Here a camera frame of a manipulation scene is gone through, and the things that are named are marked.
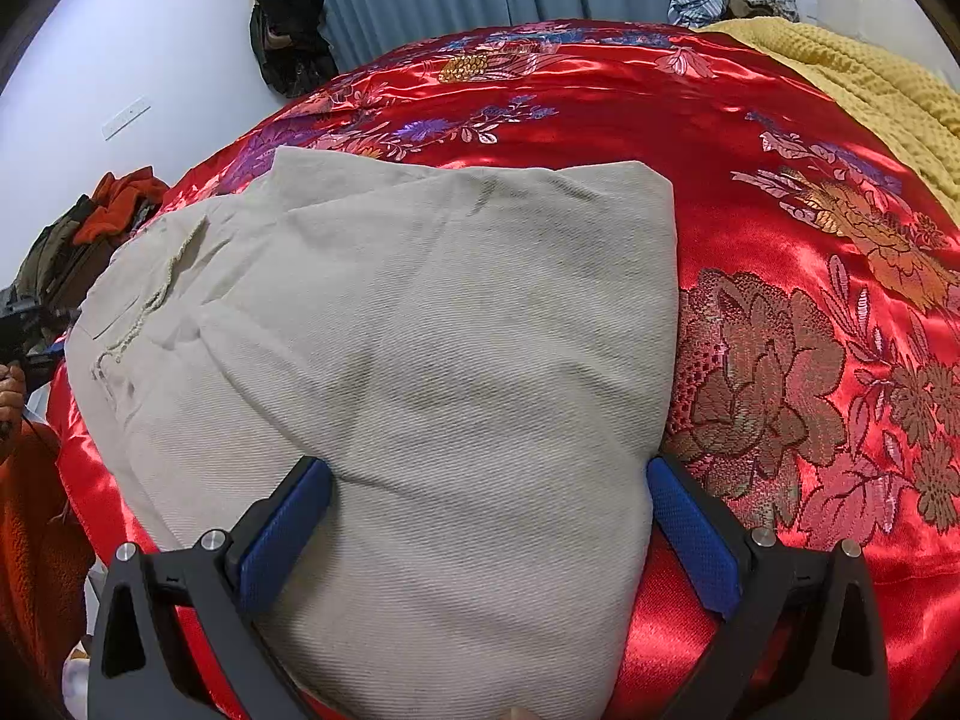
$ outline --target red satin bedspread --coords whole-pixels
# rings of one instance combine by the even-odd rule
[[[425,41],[342,76],[195,167],[163,210],[241,190],[282,143],[437,167],[635,159],[669,178],[682,293],[666,445],[744,523],[865,546],[894,717],[920,707],[960,647],[960,239],[880,140],[726,35],[542,23]],[[152,549],[62,370],[50,418],[97,553]],[[607,717],[654,716],[714,625],[655,532]]]

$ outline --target orange cloth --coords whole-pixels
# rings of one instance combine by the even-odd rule
[[[170,187],[154,177],[154,169],[150,166],[141,167],[123,178],[114,178],[113,173],[107,173],[90,197],[99,207],[77,230],[73,244],[92,244],[101,236],[124,232],[133,218],[138,199],[147,197],[153,203],[160,203],[168,189]]]
[[[86,631],[83,580],[93,550],[66,509],[59,442],[46,425],[34,428],[24,421],[0,466],[0,626],[59,696],[64,660]]]

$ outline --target textured yellow blanket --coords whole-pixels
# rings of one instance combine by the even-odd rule
[[[960,95],[925,68],[808,23],[761,17],[716,23],[794,69],[912,167],[960,224]]]

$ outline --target wall socket panel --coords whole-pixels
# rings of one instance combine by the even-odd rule
[[[101,130],[104,133],[104,141],[109,141],[110,138],[116,135],[121,129],[126,127],[127,124],[136,119],[136,117],[149,110],[150,100],[147,100],[147,98],[140,98],[139,100],[136,100],[135,103],[128,105],[109,122],[101,127]]]

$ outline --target metal screw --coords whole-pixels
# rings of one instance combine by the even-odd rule
[[[117,560],[127,562],[134,555],[136,555],[136,544],[132,541],[124,541],[117,547]]]
[[[227,534],[223,531],[207,531],[200,536],[200,546],[208,552],[216,552],[224,545],[227,540]]]
[[[750,531],[750,538],[758,547],[772,547],[776,544],[776,533],[769,528],[754,528]]]
[[[860,549],[860,544],[852,538],[844,538],[843,541],[840,542],[840,549],[843,550],[843,554],[847,557],[860,557],[860,555],[863,554],[863,550]]]

